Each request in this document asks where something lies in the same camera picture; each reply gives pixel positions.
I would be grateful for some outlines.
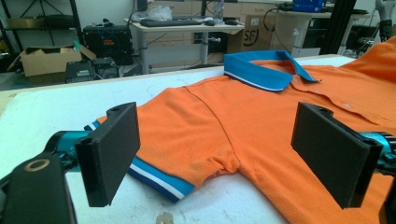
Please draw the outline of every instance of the keyboard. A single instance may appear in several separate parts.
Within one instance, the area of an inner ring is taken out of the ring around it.
[[[146,27],[164,27],[164,26],[186,26],[186,25],[201,25],[199,21],[145,21],[140,22],[142,26]]]

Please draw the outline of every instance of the orange fabric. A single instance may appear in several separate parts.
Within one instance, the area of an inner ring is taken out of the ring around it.
[[[211,176],[240,172],[291,223],[379,223],[390,176],[374,174],[362,207],[343,210],[290,141],[298,102],[329,108],[357,132],[396,136],[395,53],[393,38],[340,68],[305,66],[321,81],[307,84],[295,76],[282,92],[226,76],[167,89],[138,107],[137,156],[195,187]]]

